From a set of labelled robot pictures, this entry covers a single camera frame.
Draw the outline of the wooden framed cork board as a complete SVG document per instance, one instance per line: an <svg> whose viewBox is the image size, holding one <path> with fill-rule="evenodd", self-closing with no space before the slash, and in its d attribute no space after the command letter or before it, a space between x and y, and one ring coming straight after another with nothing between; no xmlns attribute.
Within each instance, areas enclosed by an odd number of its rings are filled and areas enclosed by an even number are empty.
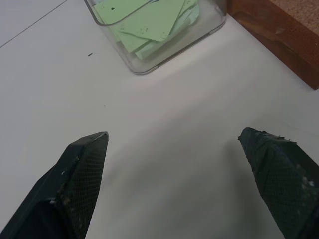
<svg viewBox="0 0 319 239"><path fill-rule="evenodd" d="M319 89L319 0L228 0L227 12L312 89Z"/></svg>

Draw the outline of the clear plastic container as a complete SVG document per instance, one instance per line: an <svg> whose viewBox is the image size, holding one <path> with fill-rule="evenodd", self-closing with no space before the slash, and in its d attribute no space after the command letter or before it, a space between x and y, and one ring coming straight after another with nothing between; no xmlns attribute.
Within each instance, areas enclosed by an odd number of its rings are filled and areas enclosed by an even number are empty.
<svg viewBox="0 0 319 239"><path fill-rule="evenodd" d="M135 74L147 74L199 41L218 31L225 23L227 0L197 0L199 16L196 22L147 58L139 59L135 52L128 52L117 36L116 30L102 22L94 6L104 0L84 0L92 18L110 41L119 56Z"/></svg>

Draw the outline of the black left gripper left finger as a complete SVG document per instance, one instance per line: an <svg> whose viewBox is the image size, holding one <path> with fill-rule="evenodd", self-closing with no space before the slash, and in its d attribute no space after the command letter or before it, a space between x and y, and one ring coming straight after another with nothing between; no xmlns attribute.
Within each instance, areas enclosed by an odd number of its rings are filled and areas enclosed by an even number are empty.
<svg viewBox="0 0 319 239"><path fill-rule="evenodd" d="M100 192L109 142L99 132L68 145L32 187L0 239L85 239Z"/></svg>

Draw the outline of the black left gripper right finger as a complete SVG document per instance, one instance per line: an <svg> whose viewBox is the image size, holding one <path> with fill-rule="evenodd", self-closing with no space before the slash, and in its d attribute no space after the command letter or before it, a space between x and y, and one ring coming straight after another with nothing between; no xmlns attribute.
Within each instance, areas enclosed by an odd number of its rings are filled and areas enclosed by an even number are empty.
<svg viewBox="0 0 319 239"><path fill-rule="evenodd" d="M285 239L319 239L319 166L295 143L245 128L238 137Z"/></svg>

